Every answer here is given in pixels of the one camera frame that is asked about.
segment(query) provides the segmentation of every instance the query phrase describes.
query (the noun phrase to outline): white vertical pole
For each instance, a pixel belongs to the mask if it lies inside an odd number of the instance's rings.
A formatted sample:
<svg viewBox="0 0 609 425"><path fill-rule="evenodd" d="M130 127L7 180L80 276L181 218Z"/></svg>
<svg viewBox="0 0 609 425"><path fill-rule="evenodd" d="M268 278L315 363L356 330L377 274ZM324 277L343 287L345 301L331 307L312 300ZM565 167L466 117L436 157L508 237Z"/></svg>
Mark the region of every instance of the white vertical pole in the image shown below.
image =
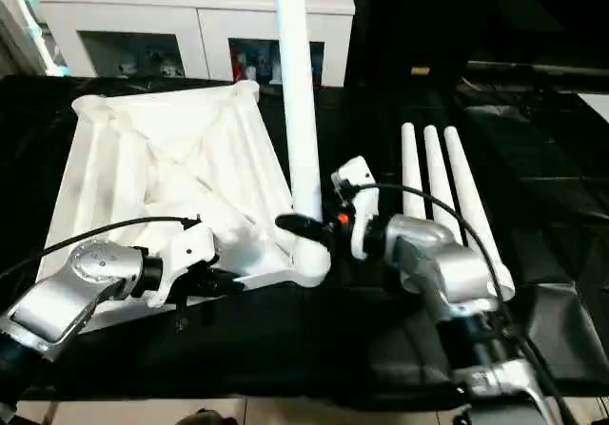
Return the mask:
<svg viewBox="0 0 609 425"><path fill-rule="evenodd" d="M440 139L438 131L434 126L427 126L423 135L425 137L425 152L427 154L427 171L429 172L429 187L431 195L442 200L451 208L455 209L453 196L450 192L450 184L448 183L448 175L442 157L442 149L440 147ZM434 221L448 227L455 241L462 244L461 230L459 223L446 211L441 209L436 204L432 205L434 212Z"/></svg>
<svg viewBox="0 0 609 425"><path fill-rule="evenodd" d="M417 138L415 127L410 123L402 125L402 184L422 190ZM422 197L404 192L403 213L411 218L426 219Z"/></svg>
<svg viewBox="0 0 609 425"><path fill-rule="evenodd" d="M506 299L511 299L514 296L515 288L512 276L509 270L503 265L499 250L493 238L493 232L486 219L486 213L482 206L480 194L476 188L476 182L472 176L472 171L469 168L465 151L459 138L459 133L455 127L448 127L444 131L444 139L446 140L446 149L448 150L448 159L450 167L455 179L455 188L457 190L457 198L459 199L459 207L466 221L476 230L478 236L484 243L484 247L488 251L489 256L493 260L493 266L497 270L501 284L501 292ZM477 252L480 248L469 233L467 234L467 244Z"/></svg>
<svg viewBox="0 0 609 425"><path fill-rule="evenodd" d="M277 0L277 15L294 211L320 221L322 191L305 0ZM299 238L294 264L299 273L310 277L310 285L314 286L329 269L330 256L320 244Z"/></svg>

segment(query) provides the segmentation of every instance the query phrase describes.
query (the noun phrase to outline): cable connector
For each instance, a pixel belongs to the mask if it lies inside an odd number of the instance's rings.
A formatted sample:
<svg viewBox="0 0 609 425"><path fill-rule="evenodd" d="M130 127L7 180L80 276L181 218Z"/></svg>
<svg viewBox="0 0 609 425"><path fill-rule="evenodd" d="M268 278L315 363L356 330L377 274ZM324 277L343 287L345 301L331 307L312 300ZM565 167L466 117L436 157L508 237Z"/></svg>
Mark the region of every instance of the cable connector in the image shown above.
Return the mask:
<svg viewBox="0 0 609 425"><path fill-rule="evenodd" d="M180 224L185 230L194 227L197 223L201 223L201 215L197 214L197 219L182 218Z"/></svg>

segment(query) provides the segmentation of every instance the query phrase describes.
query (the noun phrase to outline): black cable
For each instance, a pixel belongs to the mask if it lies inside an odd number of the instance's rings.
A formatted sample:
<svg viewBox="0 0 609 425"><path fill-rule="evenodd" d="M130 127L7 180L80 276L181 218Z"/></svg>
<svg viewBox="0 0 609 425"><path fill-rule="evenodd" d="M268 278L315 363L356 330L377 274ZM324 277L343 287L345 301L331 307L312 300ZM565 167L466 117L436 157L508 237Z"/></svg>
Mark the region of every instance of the black cable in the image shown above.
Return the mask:
<svg viewBox="0 0 609 425"><path fill-rule="evenodd" d="M40 252L33 254L31 256L26 257L22 261L17 262L15 265L10 266L2 273L0 273L0 280L10 276L15 271L18 271L23 266L26 266L34 261L39 261L43 257L48 254L58 251L59 249L63 249L66 246L70 246L75 242L79 242L85 240L90 237L94 237L95 235L99 235L101 233L109 232L110 230L114 230L115 228L126 227L128 225L135 225L137 223L145 223L145 222L191 222L190 219L186 218L177 218L174 216L148 216L145 218L137 218L137 219L128 219L126 221L120 221L115 223L110 223L108 225L104 225L103 227L95 228L93 230L89 230L89 232L81 233L80 235L76 235L75 237L68 238L67 240L60 241L52 246L46 247Z"/></svg>
<svg viewBox="0 0 609 425"><path fill-rule="evenodd" d="M565 425L577 425L578 422L575 420L575 418L573 417L573 414L569 410L569 407L567 406L566 402L564 401L564 398L562 397L562 394L560 393L560 391L556 385L556 380L552 376L552 373L550 372L550 370L547 369L547 364L545 364L544 360L540 356L540 350L537 348L537 346L535 346L535 344L533 343L531 338L529 338L528 336L526 338L524 338L522 335L520 335L519 332L513 331L514 329L510 328L510 327L514 326L514 318L512 317L512 313L510 312L509 308L507 307L507 303L505 302L505 299L503 298L503 293L501 292L501 285L499 282L499 277L497 276L497 272L495 271L495 267L493 265L491 256L488 254L488 251L486 250L484 243L482 242L480 236L478 235L478 233L476 232L474 227L472 227L470 225L470 223L468 221L466 221L465 218L461 214L459 214L457 211L455 211L453 208L451 208L448 204L446 204L442 200L434 197L433 195L427 194L426 192L423 192L419 189L415 189L414 187L408 187L407 185L402 185L402 184L389 184L389 183L361 184L361 185L354 186L354 190L356 190L356 191L364 190L364 189L392 189L392 190L398 190L400 192L408 192L410 194L417 195L417 196L419 196L425 200L428 200L429 202L432 202L433 204L439 206L441 209L443 209L448 214L450 214L453 218L455 218L463 226L465 231L467 233L469 233L469 235L472 237L472 239L476 242L476 245L479 247L481 254L484 257L484 261L486 262L486 265L488 266L488 271L490 272L491 281L493 282L493 287L495 289L495 293L497 294L499 310L505 320L505 323L508 326L508 330L510 330L510 333L511 333L510 336L512 336L514 338L514 341L517 342L518 346L522 350L522 353L524 354L526 359L529 361L529 363L531 363L531 366L533 366L533 368L535 369L536 373L538 374L538 376L540 378L541 385L543 387L545 387L546 391L555 398L555 400L559 406L560 415L562 416L562 421L564 422L564 424Z"/></svg>
<svg viewBox="0 0 609 425"><path fill-rule="evenodd" d="M597 400L600 401L600 404L602 405L602 409L605 412L605 418L609 418L609 411L607 411L607 405L605 404L605 400L602 396L597 396Z"/></svg>

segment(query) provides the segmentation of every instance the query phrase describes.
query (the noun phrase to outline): white cabinet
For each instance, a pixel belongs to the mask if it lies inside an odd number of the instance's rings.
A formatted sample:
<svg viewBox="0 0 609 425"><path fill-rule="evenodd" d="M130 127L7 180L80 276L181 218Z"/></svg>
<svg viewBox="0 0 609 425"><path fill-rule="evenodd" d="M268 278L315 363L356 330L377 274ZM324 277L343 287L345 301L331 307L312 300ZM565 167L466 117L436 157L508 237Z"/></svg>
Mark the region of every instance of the white cabinet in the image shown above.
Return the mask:
<svg viewBox="0 0 609 425"><path fill-rule="evenodd" d="M353 0L305 1L314 78L324 86L342 86ZM252 40L270 41L263 60L278 56L275 0L40 2L74 76L169 74L232 81L244 77L235 75L236 61ZM273 62L265 64L269 69ZM270 79L269 71L259 69L258 76Z"/></svg>
<svg viewBox="0 0 609 425"><path fill-rule="evenodd" d="M313 53L313 74L321 72L323 86L341 87L344 82L346 56L349 51L351 16L311 14L306 16L308 39L320 44L319 56ZM206 46L209 77L212 80L232 81L235 60L248 43L243 39L270 40L279 38L277 13L274 11L199 10L201 34ZM270 47L266 64L272 73L278 47Z"/></svg>
<svg viewBox="0 0 609 425"><path fill-rule="evenodd" d="M43 3L45 19L73 76L162 74L208 78L194 9Z"/></svg>

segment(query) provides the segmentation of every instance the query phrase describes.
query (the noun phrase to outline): black fabric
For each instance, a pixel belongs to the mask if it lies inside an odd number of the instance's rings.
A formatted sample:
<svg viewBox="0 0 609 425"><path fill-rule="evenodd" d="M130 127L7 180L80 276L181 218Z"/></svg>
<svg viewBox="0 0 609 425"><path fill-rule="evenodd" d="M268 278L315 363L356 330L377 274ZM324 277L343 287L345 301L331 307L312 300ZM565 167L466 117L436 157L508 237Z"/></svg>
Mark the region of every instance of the black fabric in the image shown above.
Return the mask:
<svg viewBox="0 0 609 425"><path fill-rule="evenodd" d="M0 268L44 244L75 128L73 99L208 85L2 80ZM259 107L287 176L282 98L264 90ZM377 181L398 182L403 122L415 124L419 141L427 124L456 125L518 284L512 306L524 330L566 394L609 392L602 292L609 259L600 220L609 194L599 164L609 126L601 118L573 96L508 97L422 85L399 93L322 89L316 107L326 195L331 171L358 154ZM572 135L570 126L577 126ZM382 193L382 211L396 211L400 199ZM23 272L21 287L35 270ZM2 284L5 305L15 280ZM394 281L395 273L378 262L338 260L313 289L280 284L193 306L180 333L174 313L166 313L82 335L29 397L306 395L368 410L460 404L433 322L419 298L396 293Z"/></svg>

